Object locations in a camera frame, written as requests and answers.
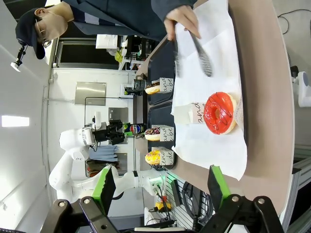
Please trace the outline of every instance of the glasses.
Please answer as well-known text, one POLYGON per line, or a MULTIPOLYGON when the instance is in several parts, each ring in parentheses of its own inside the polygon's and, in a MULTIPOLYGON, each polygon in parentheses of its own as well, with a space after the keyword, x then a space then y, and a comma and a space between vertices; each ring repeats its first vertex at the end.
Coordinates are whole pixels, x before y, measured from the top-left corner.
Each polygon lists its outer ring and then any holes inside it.
POLYGON ((52 41, 47 40, 47 39, 45 38, 45 30, 41 30, 41 29, 39 28, 39 24, 38 24, 38 21, 37 21, 37 20, 35 20, 35 22, 36 22, 36 24, 37 24, 37 27, 38 27, 38 30, 39 30, 39 33, 40 33, 39 36, 40 36, 40 40, 42 41, 41 43, 42 43, 43 47, 47 48, 47 47, 52 43, 52 41))

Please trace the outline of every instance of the white paper box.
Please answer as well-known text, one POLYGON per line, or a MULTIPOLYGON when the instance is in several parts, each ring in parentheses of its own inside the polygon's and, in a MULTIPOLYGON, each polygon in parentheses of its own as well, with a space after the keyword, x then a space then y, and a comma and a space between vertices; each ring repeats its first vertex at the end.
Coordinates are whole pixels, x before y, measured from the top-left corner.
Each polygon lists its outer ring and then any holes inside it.
POLYGON ((152 128, 160 128, 160 142, 174 141, 174 127, 168 125, 152 125, 152 128))
POLYGON ((174 164, 174 151, 169 150, 165 147, 152 147, 151 151, 160 151, 160 165, 167 166, 174 164))
POLYGON ((204 123, 205 103, 192 102, 187 105, 174 107, 174 121, 177 124, 202 124, 204 123))
POLYGON ((174 79, 160 78, 160 92, 168 93, 172 92, 174 87, 174 79))

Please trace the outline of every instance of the face mask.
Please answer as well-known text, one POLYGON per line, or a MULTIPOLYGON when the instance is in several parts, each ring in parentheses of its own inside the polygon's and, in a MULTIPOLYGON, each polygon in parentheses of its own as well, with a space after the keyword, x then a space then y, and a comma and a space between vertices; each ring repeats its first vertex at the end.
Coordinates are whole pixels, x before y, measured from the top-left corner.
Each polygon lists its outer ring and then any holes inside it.
POLYGON ((52 12, 42 17, 45 23, 45 39, 51 41, 60 37, 67 30, 68 24, 62 16, 52 12))

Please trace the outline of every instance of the light fixture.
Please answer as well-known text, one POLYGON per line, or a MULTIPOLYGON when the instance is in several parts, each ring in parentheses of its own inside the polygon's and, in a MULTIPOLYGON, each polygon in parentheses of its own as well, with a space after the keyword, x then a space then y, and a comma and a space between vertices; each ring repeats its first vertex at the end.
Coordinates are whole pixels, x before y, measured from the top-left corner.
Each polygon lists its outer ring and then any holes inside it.
POLYGON ((25 127, 29 126, 29 117, 2 116, 2 127, 25 127))
POLYGON ((11 62, 11 67, 16 70, 17 72, 20 72, 19 70, 19 66, 22 63, 21 59, 23 58, 23 56, 26 54, 26 49, 27 49, 27 45, 25 42, 23 42, 21 39, 18 39, 18 42, 20 43, 21 47, 18 51, 18 55, 17 55, 17 58, 16 58, 16 61, 15 62, 11 62))

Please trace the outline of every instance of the yellow object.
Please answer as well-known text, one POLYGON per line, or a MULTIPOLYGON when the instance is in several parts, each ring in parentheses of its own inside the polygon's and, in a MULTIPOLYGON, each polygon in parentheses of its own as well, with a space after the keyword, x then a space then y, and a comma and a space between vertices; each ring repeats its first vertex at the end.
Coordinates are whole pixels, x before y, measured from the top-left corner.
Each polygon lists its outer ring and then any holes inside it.
POLYGON ((122 56, 122 49, 120 51, 117 51, 116 52, 116 55, 115 55, 115 60, 119 63, 122 62, 123 60, 123 56, 122 56))
POLYGON ((158 165, 160 164, 160 151, 154 150, 145 156, 145 160, 150 165, 158 165))
MULTIPOLYGON (((165 207, 164 207, 164 204, 162 202, 156 202, 155 206, 158 208, 159 213, 165 212, 165 207)), ((166 202, 166 206, 168 208, 168 211, 170 212, 172 210, 171 204, 166 202)))

